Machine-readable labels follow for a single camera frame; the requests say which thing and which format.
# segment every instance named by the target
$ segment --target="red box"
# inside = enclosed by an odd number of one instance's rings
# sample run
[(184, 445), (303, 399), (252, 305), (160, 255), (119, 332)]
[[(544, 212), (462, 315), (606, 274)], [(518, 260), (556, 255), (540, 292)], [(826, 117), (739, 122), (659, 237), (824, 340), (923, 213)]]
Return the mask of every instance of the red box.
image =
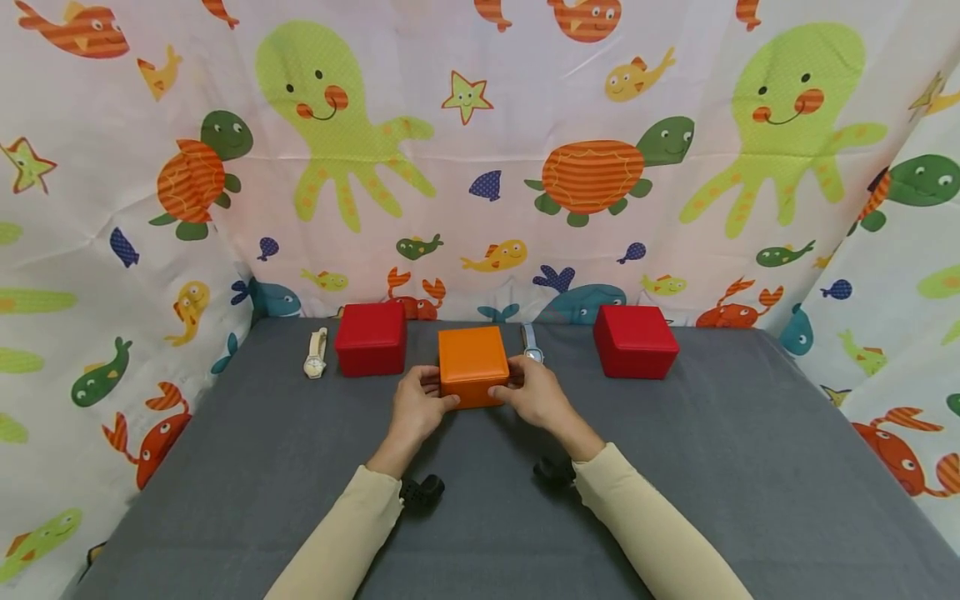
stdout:
[(680, 353), (656, 306), (601, 306), (593, 342), (607, 377), (663, 379)]
[(407, 322), (400, 302), (348, 304), (333, 343), (344, 377), (403, 372)]

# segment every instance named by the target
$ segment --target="cartoon crab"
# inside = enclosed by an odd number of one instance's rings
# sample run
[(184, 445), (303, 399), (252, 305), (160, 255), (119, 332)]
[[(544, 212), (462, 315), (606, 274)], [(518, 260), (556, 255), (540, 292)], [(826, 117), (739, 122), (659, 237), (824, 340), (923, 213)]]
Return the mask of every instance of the cartoon crab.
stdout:
[(770, 312), (770, 309), (773, 308), (774, 304), (783, 298), (783, 286), (778, 287), (774, 292), (763, 288), (763, 291), (760, 292), (759, 301), (761, 304), (766, 306), (766, 308), (762, 312), (757, 312), (752, 306), (723, 303), (724, 300), (736, 294), (737, 292), (742, 292), (743, 290), (749, 289), (750, 286), (754, 285), (754, 283), (755, 281), (753, 279), (744, 281), (743, 277), (741, 277), (731, 284), (731, 286), (727, 288), (727, 293), (717, 301), (717, 305), (700, 315), (700, 318), (697, 319), (697, 326), (733, 327), (737, 329), (747, 329), (754, 326), (754, 323), (756, 323), (757, 319)]
[(154, 428), (147, 432), (143, 442), (140, 443), (140, 451), (136, 456), (133, 456), (127, 450), (127, 418), (124, 417), (123, 413), (117, 413), (112, 431), (106, 425), (102, 426), (104, 435), (110, 445), (118, 452), (122, 452), (127, 460), (136, 466), (136, 486), (140, 490), (143, 490), (150, 478), (154, 476), (154, 471), (163, 462), (167, 452), (170, 451), (191, 418), (190, 406), (183, 394), (180, 393), (180, 388), (169, 381), (161, 381), (157, 386), (163, 392), (163, 396), (147, 400), (147, 408), (155, 411), (165, 411), (180, 405), (182, 412), (173, 417), (167, 417), (154, 425)]
[(394, 296), (394, 289), (400, 287), (410, 280), (410, 273), (397, 274), (396, 267), (390, 270), (387, 275), (387, 297), (388, 302), (400, 302), (403, 304), (403, 312), (411, 321), (436, 321), (437, 311), (444, 305), (446, 298), (446, 286), (439, 279), (434, 279), (433, 285), (426, 279), (423, 280), (423, 291), (437, 300), (434, 305), (430, 300), (417, 300), (412, 296)]
[(910, 446), (894, 434), (879, 428), (883, 423), (892, 423), (917, 431), (943, 430), (943, 425), (914, 419), (921, 412), (923, 411), (919, 408), (906, 406), (892, 408), (883, 417), (870, 421), (869, 425), (853, 423), (853, 428), (911, 496), (928, 493), (935, 498), (949, 498), (960, 493), (960, 455), (953, 452), (940, 459), (937, 463), (937, 479), (944, 488), (931, 490), (926, 486), (924, 468), (920, 466), (920, 460)]

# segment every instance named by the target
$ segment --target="gray table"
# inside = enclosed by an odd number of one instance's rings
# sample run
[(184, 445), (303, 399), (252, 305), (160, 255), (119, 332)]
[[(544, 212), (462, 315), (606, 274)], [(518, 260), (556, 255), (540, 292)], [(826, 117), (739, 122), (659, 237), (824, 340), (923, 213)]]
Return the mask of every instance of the gray table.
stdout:
[[(309, 333), (337, 321), (268, 320), (120, 523), (79, 600), (262, 598), (386, 430), (397, 376), (320, 381)], [(437, 360), (410, 323), (408, 366)], [(502, 325), (508, 353), (519, 327)], [(674, 329), (664, 381), (608, 379), (591, 329), (538, 325), (571, 401), (716, 546), (757, 600), (960, 594), (960, 562), (852, 428), (760, 331)], [(575, 492), (531, 467), (555, 444), (508, 407), (450, 415), (412, 474), (446, 493), (404, 515), (359, 598), (649, 598)]]

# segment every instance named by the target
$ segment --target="beige sleeve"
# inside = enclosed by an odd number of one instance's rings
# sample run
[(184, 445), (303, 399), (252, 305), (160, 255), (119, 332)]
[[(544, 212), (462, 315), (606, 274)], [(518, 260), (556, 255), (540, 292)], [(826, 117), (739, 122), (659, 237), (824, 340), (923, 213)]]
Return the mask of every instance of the beige sleeve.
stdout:
[(361, 466), (264, 600), (349, 600), (400, 516), (400, 482)]
[(748, 600), (723, 557), (613, 444), (574, 463), (577, 490), (657, 600)]

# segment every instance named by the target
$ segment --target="fabric backdrop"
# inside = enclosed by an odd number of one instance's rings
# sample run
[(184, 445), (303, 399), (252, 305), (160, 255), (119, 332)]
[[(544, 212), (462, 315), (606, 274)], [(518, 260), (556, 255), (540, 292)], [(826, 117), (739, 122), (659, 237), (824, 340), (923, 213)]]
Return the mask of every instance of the fabric backdrop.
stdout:
[(960, 548), (958, 16), (0, 6), (0, 597), (69, 593), (254, 319), (356, 301), (789, 322), (800, 366), (892, 444), (875, 448)]

